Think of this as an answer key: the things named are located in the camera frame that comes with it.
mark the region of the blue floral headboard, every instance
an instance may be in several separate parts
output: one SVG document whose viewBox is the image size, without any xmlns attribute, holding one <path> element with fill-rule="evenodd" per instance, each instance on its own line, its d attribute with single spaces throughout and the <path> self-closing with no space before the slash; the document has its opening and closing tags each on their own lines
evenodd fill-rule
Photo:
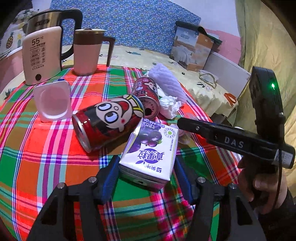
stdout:
<svg viewBox="0 0 296 241">
<path fill-rule="evenodd" d="M 168 0 L 52 0 L 51 9 L 79 8 L 83 28 L 106 29 L 116 45 L 169 55 L 177 20 L 199 25 L 200 17 Z M 72 43 L 71 20 L 63 21 L 63 45 Z"/>
</svg>

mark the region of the white and purple carton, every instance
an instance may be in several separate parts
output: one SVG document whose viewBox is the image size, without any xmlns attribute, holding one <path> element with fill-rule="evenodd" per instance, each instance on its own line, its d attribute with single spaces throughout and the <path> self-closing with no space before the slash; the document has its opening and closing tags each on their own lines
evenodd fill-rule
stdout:
<svg viewBox="0 0 296 241">
<path fill-rule="evenodd" d="M 121 155 L 121 175 L 153 189 L 164 187 L 172 175 L 178 132 L 176 128 L 142 118 Z"/>
</svg>

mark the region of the plaid tablecloth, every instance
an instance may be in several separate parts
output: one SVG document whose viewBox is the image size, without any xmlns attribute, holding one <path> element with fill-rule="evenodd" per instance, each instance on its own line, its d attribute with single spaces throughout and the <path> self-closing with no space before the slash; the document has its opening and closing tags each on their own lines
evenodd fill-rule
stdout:
<svg viewBox="0 0 296 241">
<path fill-rule="evenodd" d="M 144 73 L 136 68 L 98 65 L 97 72 L 78 77 L 72 69 L 58 76 L 71 86 L 74 113 L 89 105 L 126 94 Z M 59 182 L 81 183 L 121 154 L 118 140 L 87 154 L 73 131 L 71 119 L 42 123 L 33 98 L 33 86 L 17 87 L 0 107 L 0 217 L 18 240 L 26 240 L 34 220 Z M 188 101 L 176 119 L 192 113 L 209 121 L 206 113 L 186 91 Z M 176 120 L 157 121 L 165 124 Z M 214 183 L 237 182 L 237 159 L 231 152 L 209 145 L 192 135 L 189 145 L 178 146 L 186 163 Z M 78 240 L 82 240 L 79 203 L 75 203 Z M 109 240 L 182 240 L 194 207 L 183 199 L 175 175 L 158 193 L 137 188 L 119 179 L 112 201 L 99 207 Z M 211 238 L 215 240 L 218 208 L 214 207 Z"/>
</svg>

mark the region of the soda can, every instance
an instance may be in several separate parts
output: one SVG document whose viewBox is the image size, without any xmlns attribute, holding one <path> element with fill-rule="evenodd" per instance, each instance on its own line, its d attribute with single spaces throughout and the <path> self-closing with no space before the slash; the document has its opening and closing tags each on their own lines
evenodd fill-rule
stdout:
<svg viewBox="0 0 296 241">
<path fill-rule="evenodd" d="M 141 101 L 127 94 L 79 110 L 72 122 L 80 144 L 90 153 L 132 132 L 143 116 Z"/>
<path fill-rule="evenodd" d="M 158 115 L 159 99 L 157 87 L 153 79 L 148 77 L 137 79 L 133 85 L 131 94 L 137 96 L 143 103 L 146 119 L 152 120 Z"/>
</svg>

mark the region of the metal bolt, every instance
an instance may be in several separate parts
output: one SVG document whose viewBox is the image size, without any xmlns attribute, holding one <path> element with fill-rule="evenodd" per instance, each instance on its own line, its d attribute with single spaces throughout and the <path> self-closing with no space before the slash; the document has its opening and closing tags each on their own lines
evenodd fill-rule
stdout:
<svg viewBox="0 0 296 241">
<path fill-rule="evenodd" d="M 231 189 L 236 189 L 237 188 L 236 184 L 234 184 L 234 183 L 230 183 L 229 186 L 230 186 Z"/>
<path fill-rule="evenodd" d="M 95 181 L 96 181 L 96 177 L 90 177 L 90 178 L 89 178 L 89 182 L 90 182 L 90 183 L 94 183 Z"/>
<path fill-rule="evenodd" d="M 198 180 L 200 183 L 204 183 L 204 182 L 205 182 L 205 178 L 204 178 L 204 177 L 198 177 L 197 180 Z"/>
<path fill-rule="evenodd" d="M 58 185 L 57 185 L 57 188 L 58 189 L 62 189 L 62 188 L 64 188 L 65 187 L 65 183 L 59 183 Z"/>
</svg>

